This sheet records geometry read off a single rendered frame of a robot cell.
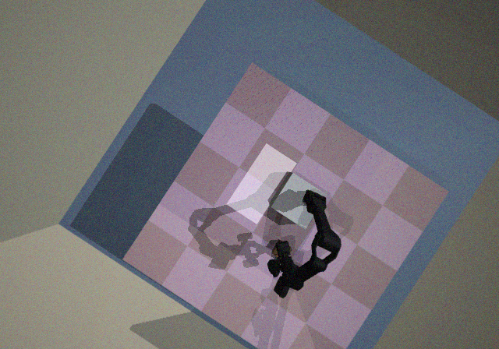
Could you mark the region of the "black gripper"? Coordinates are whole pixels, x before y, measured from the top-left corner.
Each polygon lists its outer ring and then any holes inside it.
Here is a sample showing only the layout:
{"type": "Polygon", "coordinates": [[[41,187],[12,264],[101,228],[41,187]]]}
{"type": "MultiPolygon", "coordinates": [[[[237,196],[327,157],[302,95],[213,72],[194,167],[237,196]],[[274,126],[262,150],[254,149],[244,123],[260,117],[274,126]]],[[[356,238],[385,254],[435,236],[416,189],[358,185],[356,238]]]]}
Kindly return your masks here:
{"type": "Polygon", "coordinates": [[[292,260],[292,257],[289,256],[290,254],[290,248],[289,244],[287,241],[281,241],[276,243],[276,249],[278,252],[278,257],[280,256],[280,263],[281,263],[281,268],[285,263],[294,263],[292,260]],[[289,256],[289,257],[288,257],[289,256]]]}

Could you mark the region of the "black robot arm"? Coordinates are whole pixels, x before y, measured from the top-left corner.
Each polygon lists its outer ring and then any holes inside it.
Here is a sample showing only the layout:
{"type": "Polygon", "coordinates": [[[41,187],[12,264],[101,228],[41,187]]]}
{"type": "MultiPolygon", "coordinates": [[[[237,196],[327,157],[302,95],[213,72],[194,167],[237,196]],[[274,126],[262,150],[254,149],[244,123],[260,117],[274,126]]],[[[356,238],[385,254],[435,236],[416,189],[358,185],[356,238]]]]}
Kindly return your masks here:
{"type": "Polygon", "coordinates": [[[337,258],[342,246],[341,239],[331,230],[324,212],[327,207],[326,197],[307,190],[303,197],[303,202],[306,203],[307,212],[313,214],[317,226],[317,233],[311,245],[312,256],[310,260],[300,268],[294,263],[285,263],[281,268],[280,256],[277,259],[270,259],[267,263],[269,272],[273,274],[273,277],[277,277],[280,271],[283,271],[283,275],[279,277],[274,288],[274,291],[280,298],[286,297],[289,288],[299,291],[306,280],[309,280],[319,272],[324,272],[327,269],[327,265],[337,258]],[[328,250],[331,254],[324,259],[318,258],[317,246],[328,250]]]}

